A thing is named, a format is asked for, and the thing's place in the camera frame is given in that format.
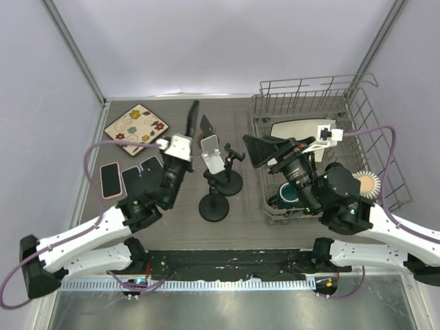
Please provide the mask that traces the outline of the purple-cased phone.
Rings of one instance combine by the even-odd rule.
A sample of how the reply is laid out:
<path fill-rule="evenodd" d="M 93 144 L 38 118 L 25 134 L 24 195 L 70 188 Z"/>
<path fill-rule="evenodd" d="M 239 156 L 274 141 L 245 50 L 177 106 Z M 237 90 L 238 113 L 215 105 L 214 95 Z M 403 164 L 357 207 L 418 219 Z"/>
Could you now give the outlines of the purple-cased phone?
<path fill-rule="evenodd" d="M 133 166 L 121 172 L 122 185 L 124 187 L 125 195 L 129 194 L 131 184 L 140 176 L 140 168 Z"/>
<path fill-rule="evenodd" d="M 163 166 L 157 156 L 151 156 L 140 163 L 141 173 L 161 173 Z"/>

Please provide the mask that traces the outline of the white folding phone stand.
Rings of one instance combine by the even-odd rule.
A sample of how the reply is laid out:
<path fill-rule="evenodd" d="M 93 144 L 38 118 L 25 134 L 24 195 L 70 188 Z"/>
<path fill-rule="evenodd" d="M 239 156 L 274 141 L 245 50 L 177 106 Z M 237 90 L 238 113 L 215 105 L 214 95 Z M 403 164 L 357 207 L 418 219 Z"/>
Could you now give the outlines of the white folding phone stand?
<path fill-rule="evenodd" d="M 216 175 L 224 170 L 224 161 L 219 150 L 217 135 L 211 135 L 201 140 L 202 159 L 210 174 Z"/>

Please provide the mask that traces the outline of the black phone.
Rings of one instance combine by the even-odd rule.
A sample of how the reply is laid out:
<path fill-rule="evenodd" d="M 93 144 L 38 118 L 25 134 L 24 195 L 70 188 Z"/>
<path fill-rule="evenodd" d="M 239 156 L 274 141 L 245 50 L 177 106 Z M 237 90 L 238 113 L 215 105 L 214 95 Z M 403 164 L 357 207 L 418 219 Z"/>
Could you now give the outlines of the black phone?
<path fill-rule="evenodd" d="M 194 138 L 197 129 L 198 113 L 199 113 L 199 101 L 194 100 L 188 112 L 185 136 Z"/>

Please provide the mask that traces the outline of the wooden-base grey phone stand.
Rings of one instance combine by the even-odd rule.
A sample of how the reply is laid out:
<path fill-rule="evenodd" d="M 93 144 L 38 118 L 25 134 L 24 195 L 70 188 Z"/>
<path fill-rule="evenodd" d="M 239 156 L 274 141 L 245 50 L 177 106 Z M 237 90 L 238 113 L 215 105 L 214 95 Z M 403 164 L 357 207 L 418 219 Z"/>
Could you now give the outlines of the wooden-base grey phone stand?
<path fill-rule="evenodd" d="M 215 128 L 211 125 L 206 115 L 202 115 L 199 125 L 201 133 L 197 139 L 197 146 L 201 149 L 201 141 L 215 134 Z"/>

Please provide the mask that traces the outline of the black round-base stand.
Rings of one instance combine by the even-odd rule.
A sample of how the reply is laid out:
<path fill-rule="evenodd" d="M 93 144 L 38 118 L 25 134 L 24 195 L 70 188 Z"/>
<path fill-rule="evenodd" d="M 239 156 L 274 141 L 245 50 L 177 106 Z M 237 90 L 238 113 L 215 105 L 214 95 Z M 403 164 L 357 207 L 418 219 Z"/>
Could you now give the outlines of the black round-base stand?
<path fill-rule="evenodd" d="M 227 143 L 224 149 L 228 152 L 228 155 L 225 158 L 224 170 L 219 173 L 221 181 L 218 181 L 214 187 L 220 195 L 232 197 L 240 193 L 243 188 L 243 178 L 232 169 L 232 166 L 234 160 L 242 162 L 245 159 L 245 153 L 238 153 L 233 150 L 230 143 Z"/>

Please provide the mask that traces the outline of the tall black phone stand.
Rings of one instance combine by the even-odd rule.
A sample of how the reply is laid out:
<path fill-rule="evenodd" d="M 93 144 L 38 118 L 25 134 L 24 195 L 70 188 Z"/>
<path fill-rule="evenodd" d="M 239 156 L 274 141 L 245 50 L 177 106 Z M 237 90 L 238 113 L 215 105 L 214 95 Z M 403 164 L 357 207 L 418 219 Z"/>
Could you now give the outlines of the tall black phone stand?
<path fill-rule="evenodd" d="M 224 187 L 227 180 L 222 178 L 219 173 L 213 175 L 208 169 L 204 171 L 203 177 L 208 180 L 209 191 L 199 202 L 199 214 L 208 222 L 220 222 L 227 217 L 230 204 L 226 197 L 217 191 L 215 186 L 219 184 Z"/>

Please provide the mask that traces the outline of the pink-cased phone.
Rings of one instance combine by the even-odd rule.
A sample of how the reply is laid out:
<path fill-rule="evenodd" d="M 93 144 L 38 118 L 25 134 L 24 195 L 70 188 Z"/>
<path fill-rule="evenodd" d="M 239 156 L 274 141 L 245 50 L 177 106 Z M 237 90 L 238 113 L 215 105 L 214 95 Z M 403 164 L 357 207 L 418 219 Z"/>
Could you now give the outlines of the pink-cased phone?
<path fill-rule="evenodd" d="M 122 194 L 120 167 L 117 162 L 100 167 L 100 183 L 103 199 L 112 199 Z"/>

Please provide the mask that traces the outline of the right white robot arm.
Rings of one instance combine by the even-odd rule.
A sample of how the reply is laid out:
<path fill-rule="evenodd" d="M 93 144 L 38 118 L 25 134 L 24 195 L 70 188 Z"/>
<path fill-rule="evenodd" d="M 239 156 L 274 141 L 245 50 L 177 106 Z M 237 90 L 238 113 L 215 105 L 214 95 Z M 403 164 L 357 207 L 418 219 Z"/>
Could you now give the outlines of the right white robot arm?
<path fill-rule="evenodd" d="M 414 229 L 409 222 L 391 217 L 387 209 L 361 196 L 361 183 L 342 165 L 318 175 L 308 156 L 318 146 L 314 137 L 303 140 L 252 137 L 243 141 L 254 168 L 271 159 L 269 174 L 282 173 L 296 191 L 305 213 L 320 215 L 320 222 L 342 235 L 370 234 L 383 243 L 404 248 L 404 261 L 415 280 L 439 285 L 439 240 Z"/>

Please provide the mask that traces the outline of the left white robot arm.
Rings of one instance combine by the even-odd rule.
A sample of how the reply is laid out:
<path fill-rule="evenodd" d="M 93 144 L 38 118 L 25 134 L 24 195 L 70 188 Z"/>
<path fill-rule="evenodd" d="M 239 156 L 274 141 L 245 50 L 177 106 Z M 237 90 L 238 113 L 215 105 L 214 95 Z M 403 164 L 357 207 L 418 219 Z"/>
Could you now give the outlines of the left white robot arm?
<path fill-rule="evenodd" d="M 45 239 L 30 234 L 20 240 L 20 268 L 30 300 L 55 292 L 85 272 L 128 270 L 139 274 L 145 269 L 145 250 L 130 236 L 173 208 L 185 173 L 193 171 L 189 156 L 164 154 L 162 159 L 157 168 L 143 170 L 128 187 L 126 197 L 95 219 Z"/>

